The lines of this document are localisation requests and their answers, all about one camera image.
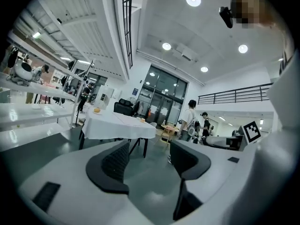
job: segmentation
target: white ceiling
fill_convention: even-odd
[[[239,24],[229,29],[218,13],[221,6],[229,7],[230,0],[202,0],[198,7],[189,6],[186,0],[148,0],[148,20],[139,49],[201,82],[262,61],[269,64],[278,60],[283,49],[281,34],[269,28],[243,29]],[[164,42],[170,43],[172,50],[163,50]],[[247,53],[239,53],[241,44],[248,46]],[[181,57],[184,49],[190,49],[192,61]],[[207,73],[200,71],[203,66],[209,68]]]
[[[255,121],[262,131],[269,131],[272,129],[273,112],[224,112],[224,111],[206,111],[209,118],[218,123],[231,123],[235,127],[244,126],[250,122]]]
[[[28,36],[39,31],[36,42],[57,57],[93,60],[102,75],[123,79],[103,6],[102,0],[33,0],[15,26]]]

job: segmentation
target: white tablecloth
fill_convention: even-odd
[[[155,127],[149,123],[106,110],[95,114],[94,107],[88,110],[82,131],[84,138],[89,139],[154,138],[156,134]]]

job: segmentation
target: white shirt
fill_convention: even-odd
[[[192,108],[187,109],[187,110],[184,111],[181,119],[183,121],[185,121],[187,124],[184,126],[184,128],[182,130],[187,131],[187,129],[188,129],[187,126],[192,122],[194,117],[195,117],[195,112]]]

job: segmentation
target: mesh panel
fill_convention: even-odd
[[[119,182],[123,183],[124,171],[129,162],[128,155],[129,143],[120,147],[102,160],[103,172]]]

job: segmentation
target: balcony railing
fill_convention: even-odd
[[[131,5],[132,0],[123,0],[123,23],[129,68],[133,65],[131,49]]]
[[[269,100],[266,92],[273,83],[198,96],[198,104],[240,103]]]

